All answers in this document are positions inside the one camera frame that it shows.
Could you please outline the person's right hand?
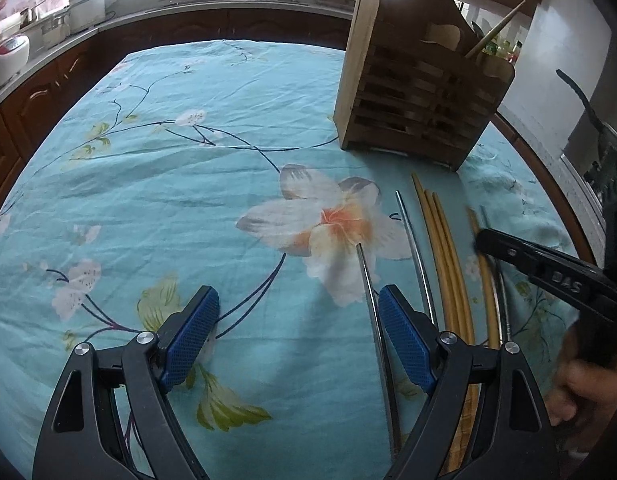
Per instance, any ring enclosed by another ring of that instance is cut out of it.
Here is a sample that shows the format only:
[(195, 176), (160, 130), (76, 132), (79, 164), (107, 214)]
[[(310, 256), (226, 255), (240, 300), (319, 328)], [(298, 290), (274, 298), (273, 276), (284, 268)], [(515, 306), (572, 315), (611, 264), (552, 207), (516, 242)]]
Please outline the person's right hand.
[(573, 325), (564, 336), (545, 404), (552, 426), (575, 422), (565, 448), (569, 452), (588, 453), (617, 409), (617, 364), (604, 368), (577, 356), (578, 333)]

